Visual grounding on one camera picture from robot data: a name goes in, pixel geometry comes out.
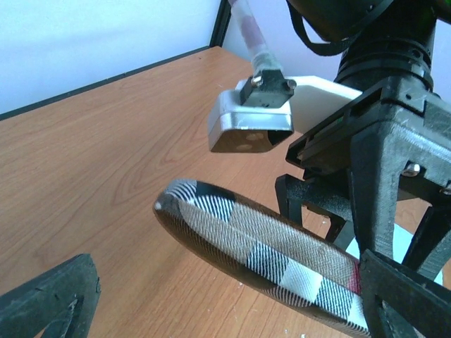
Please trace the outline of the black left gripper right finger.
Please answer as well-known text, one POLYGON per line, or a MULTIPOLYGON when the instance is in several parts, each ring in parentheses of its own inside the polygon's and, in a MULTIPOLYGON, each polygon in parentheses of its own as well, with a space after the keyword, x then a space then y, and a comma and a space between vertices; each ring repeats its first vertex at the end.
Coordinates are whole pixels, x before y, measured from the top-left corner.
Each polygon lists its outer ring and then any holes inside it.
POLYGON ((450 336, 449 289, 368 249, 359 273, 372 337, 450 336))

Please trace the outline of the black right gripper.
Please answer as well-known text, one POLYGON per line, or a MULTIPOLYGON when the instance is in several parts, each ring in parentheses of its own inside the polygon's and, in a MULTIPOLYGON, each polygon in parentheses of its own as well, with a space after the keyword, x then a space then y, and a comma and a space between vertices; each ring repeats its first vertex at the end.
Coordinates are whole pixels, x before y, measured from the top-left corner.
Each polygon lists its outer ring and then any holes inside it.
POLYGON ((321 177, 348 172, 352 209, 324 182, 284 174, 275 182, 283 217, 301 226, 305 207, 330 219, 327 242, 347 249, 356 235, 362 253, 392 258, 398 198, 450 202, 450 105, 388 77, 309 127, 286 160, 321 177))

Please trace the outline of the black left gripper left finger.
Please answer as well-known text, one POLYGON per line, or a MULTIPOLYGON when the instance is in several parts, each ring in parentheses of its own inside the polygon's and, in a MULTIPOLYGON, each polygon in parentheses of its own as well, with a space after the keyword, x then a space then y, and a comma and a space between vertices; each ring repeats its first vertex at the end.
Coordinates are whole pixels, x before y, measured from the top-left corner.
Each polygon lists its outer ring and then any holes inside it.
POLYGON ((76 255, 1 295, 1 336, 87 337, 100 294, 91 255, 76 255))

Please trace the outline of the plaid glasses case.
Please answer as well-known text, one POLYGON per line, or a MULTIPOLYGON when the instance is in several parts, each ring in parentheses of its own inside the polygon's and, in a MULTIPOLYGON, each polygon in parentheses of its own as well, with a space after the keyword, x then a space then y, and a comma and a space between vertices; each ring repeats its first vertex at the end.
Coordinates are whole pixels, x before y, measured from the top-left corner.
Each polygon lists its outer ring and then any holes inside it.
POLYGON ((351 337, 370 335, 359 261, 325 239, 199 180, 172 181, 154 213, 171 236, 225 274, 351 337))

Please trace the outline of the light blue cleaning cloth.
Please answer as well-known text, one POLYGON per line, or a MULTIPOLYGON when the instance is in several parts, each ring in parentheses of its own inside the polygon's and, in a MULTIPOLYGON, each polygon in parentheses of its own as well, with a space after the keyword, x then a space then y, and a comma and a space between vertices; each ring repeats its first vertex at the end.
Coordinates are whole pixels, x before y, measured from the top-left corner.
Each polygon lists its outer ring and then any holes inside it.
MULTIPOLYGON (((404 256, 411 244, 413 234, 402 228, 398 224, 394 224, 393 231, 393 260, 397 263, 403 261, 404 256)), ((346 252, 359 259, 359 248, 357 240, 354 238, 346 248, 346 252)))

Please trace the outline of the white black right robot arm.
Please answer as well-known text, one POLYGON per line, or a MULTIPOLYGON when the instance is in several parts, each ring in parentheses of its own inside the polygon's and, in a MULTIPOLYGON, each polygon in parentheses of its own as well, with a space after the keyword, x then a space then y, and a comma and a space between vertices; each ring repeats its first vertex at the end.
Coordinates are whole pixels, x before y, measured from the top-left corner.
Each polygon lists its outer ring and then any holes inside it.
POLYGON ((326 239, 393 256, 397 202, 429 206, 403 264, 433 277, 450 259, 450 105, 433 92, 431 61, 444 1, 367 1, 373 22, 352 36, 336 81, 361 95, 293 142, 302 179, 276 180, 281 214, 327 215, 326 239))

